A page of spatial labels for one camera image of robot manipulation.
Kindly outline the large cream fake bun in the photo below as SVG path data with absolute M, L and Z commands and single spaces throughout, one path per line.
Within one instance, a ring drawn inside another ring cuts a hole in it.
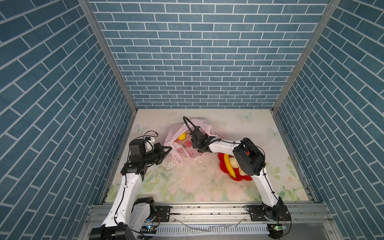
M 247 175 L 240 167 L 238 168 L 238 171 L 239 171 L 239 174 L 241 176 L 246 176 Z

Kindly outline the pink plastic bag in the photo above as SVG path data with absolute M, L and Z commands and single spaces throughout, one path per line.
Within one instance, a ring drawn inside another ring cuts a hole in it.
M 182 141 L 178 140 L 178 137 L 184 132 L 187 133 L 187 138 Z M 175 164 L 182 165 L 183 160 L 196 160 L 206 154 L 199 153 L 193 148 L 191 138 L 190 131 L 184 123 L 172 125 L 169 128 L 164 146 L 173 148 L 170 154 Z

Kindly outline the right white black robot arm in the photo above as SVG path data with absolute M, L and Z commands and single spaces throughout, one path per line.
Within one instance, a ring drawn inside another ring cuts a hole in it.
M 264 151 L 250 139 L 240 141 L 223 140 L 203 134 L 199 128 L 190 132 L 194 149 L 201 153 L 223 153 L 236 158 L 241 170 L 250 176 L 262 197 L 264 215 L 268 220 L 290 221 L 292 219 L 281 197 L 276 195 L 266 170 Z

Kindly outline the small cream fake bun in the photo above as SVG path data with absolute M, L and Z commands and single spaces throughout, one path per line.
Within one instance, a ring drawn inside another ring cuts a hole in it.
M 240 167 L 238 161 L 235 158 L 230 158 L 229 161 L 233 169 L 238 169 Z

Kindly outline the red flower-shaped plate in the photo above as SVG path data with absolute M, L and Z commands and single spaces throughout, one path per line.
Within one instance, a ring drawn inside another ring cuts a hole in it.
M 252 181 L 252 178 L 241 170 L 234 156 L 218 153 L 218 158 L 221 171 L 228 174 L 232 180 L 237 182 Z

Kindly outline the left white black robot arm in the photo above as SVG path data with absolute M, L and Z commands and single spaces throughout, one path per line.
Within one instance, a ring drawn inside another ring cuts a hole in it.
M 145 174 L 152 165 L 159 165 L 171 152 L 172 147 L 152 144 L 146 140 L 134 140 L 129 145 L 128 160 L 124 164 L 122 179 L 115 201 L 103 223 L 93 228 L 90 240 L 146 240 L 141 233 L 146 220 L 156 216 L 152 197 L 137 198 Z

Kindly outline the yellow fake banana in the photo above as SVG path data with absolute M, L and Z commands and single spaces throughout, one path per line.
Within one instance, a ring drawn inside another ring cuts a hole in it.
M 229 159 L 233 158 L 233 157 L 230 157 L 230 155 L 228 155 L 228 154 L 224 154 L 223 158 L 224 158 L 224 163 L 225 163 L 225 166 L 227 168 L 227 171 L 229 172 L 230 176 L 235 179 L 236 178 L 236 174 L 235 174 L 235 171 L 232 168 L 232 166 L 230 164 L 230 161 L 229 161 Z

